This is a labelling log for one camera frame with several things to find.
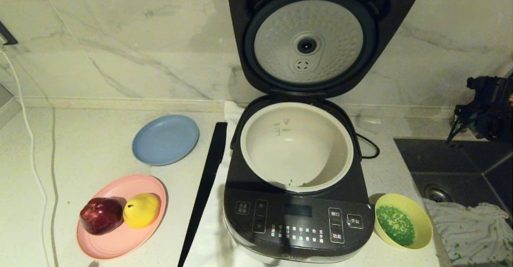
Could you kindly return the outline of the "green grains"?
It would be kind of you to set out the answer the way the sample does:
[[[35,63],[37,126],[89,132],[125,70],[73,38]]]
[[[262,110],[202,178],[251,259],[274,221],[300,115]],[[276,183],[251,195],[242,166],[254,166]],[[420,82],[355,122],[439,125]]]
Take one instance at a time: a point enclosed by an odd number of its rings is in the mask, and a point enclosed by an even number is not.
[[[383,205],[377,209],[378,223],[385,234],[398,245],[407,247],[416,239],[416,231],[412,220],[403,210]]]

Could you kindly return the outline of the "yellow pear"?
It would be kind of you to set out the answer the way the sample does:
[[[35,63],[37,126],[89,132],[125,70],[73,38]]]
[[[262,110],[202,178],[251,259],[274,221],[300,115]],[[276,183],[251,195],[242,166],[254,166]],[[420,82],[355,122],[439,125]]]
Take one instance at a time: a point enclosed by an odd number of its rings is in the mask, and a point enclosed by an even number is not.
[[[156,220],[160,209],[161,200],[157,194],[137,194],[129,199],[124,206],[123,219],[131,228],[145,228]]]

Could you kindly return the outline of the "white bowl with greens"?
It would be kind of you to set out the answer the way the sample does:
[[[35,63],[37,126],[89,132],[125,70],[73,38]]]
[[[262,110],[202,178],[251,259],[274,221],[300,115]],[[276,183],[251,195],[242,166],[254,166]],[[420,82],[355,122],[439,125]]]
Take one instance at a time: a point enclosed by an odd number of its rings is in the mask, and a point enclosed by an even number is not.
[[[296,102],[273,104],[251,115],[240,148],[260,179],[295,193],[334,186],[349,172],[355,150],[334,115]]]

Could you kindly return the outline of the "blue plate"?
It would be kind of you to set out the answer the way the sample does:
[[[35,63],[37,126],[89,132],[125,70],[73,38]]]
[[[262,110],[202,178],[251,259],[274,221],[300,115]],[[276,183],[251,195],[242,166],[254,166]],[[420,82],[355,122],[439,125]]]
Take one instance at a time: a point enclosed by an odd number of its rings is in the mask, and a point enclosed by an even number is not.
[[[132,142],[132,152],[142,163],[166,166],[189,155],[199,137],[199,127],[190,117],[166,115],[140,129]]]

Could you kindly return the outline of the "yellow bowl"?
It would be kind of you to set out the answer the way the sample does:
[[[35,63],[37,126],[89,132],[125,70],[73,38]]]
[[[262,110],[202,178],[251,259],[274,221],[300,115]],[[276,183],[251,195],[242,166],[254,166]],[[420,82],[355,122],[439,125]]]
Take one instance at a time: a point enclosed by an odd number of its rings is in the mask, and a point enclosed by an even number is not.
[[[421,205],[407,196],[394,193],[374,194],[371,197],[371,201],[375,206],[374,214],[376,219],[374,224],[374,231],[384,242],[391,245],[392,247],[412,250],[422,249],[429,245],[433,237],[433,228],[427,212],[425,212]],[[416,231],[416,239],[412,245],[407,247],[398,245],[385,234],[377,219],[377,209],[383,205],[391,205],[403,210],[403,212],[405,212],[412,220]]]

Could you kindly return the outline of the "white crumpled cloth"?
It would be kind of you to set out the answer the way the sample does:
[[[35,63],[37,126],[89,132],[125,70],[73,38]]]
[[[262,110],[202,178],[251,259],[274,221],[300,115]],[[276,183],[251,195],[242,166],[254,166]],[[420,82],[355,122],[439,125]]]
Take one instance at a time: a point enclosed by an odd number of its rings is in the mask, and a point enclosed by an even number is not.
[[[513,267],[513,229],[499,206],[465,207],[424,199],[451,264],[471,267]]]

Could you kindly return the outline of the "metal sink drain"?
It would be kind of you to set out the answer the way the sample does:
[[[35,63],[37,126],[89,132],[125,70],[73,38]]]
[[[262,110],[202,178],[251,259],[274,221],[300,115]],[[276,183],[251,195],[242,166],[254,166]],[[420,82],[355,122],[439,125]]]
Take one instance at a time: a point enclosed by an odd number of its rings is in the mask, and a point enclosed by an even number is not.
[[[456,202],[456,199],[452,195],[451,191],[438,184],[428,184],[425,186],[424,197],[437,203]]]

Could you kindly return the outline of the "red apple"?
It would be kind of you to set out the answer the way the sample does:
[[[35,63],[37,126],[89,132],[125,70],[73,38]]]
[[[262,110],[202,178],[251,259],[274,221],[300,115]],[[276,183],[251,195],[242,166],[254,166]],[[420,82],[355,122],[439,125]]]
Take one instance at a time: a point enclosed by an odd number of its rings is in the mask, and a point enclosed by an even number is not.
[[[80,211],[79,222],[89,234],[105,235],[123,223],[123,204],[115,198],[93,198]]]

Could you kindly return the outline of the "steel sink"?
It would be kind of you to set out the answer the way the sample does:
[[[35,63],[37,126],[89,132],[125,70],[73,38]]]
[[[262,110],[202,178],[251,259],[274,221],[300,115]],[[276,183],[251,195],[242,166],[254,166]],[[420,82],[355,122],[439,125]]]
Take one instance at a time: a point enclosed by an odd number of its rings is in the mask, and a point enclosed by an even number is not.
[[[451,191],[455,203],[465,207],[484,202],[499,206],[508,213],[506,221],[513,229],[513,146],[486,141],[394,141],[423,199],[425,186],[442,185]],[[435,225],[434,243],[443,267],[471,267],[451,264]]]

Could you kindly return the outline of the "dark grey rice cooker base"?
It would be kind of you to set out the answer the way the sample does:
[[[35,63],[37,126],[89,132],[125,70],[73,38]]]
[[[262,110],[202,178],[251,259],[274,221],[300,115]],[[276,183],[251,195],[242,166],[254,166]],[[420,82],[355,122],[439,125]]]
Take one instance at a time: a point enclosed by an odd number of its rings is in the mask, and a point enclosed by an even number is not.
[[[352,166],[334,186],[295,193],[260,179],[246,164],[240,148],[242,129],[260,109],[296,102],[334,115],[348,130],[355,148]],[[230,143],[231,160],[224,185],[224,221],[243,249],[270,265],[336,263],[357,254],[374,228],[357,133],[345,111],[327,100],[284,100],[265,95],[243,111]]]

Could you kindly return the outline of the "pink plate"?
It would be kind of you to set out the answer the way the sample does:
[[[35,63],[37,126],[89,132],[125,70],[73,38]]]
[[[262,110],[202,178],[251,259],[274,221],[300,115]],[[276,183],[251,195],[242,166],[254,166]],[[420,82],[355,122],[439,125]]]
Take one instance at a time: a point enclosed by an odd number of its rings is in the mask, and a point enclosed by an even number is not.
[[[84,254],[100,261],[110,260],[134,251],[152,237],[165,217],[168,203],[167,190],[158,178],[150,174],[131,174],[108,183],[96,192],[95,196],[131,199],[140,193],[152,193],[159,197],[160,209],[156,219],[141,229],[134,229],[123,223],[112,232],[100,236],[86,232],[79,222],[76,227],[76,239]]]

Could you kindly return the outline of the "black flat strip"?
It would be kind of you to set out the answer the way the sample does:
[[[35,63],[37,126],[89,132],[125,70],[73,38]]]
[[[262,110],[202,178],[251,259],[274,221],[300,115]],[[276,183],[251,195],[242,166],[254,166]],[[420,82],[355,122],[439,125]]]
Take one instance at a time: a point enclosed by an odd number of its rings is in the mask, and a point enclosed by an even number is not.
[[[200,224],[200,220],[203,216],[205,206],[207,205],[214,180],[216,178],[218,167],[224,157],[226,133],[227,123],[216,123],[177,267],[184,266],[187,256],[190,252],[192,243],[198,230],[198,226]]]

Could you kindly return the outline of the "dark grey rice cooker lid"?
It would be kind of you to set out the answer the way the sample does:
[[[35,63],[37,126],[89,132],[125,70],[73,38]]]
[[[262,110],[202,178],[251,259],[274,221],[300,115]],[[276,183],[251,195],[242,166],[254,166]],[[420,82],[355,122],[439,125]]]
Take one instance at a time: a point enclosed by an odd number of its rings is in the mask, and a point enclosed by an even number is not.
[[[331,98],[359,84],[415,0],[228,0],[244,75],[268,95]]]

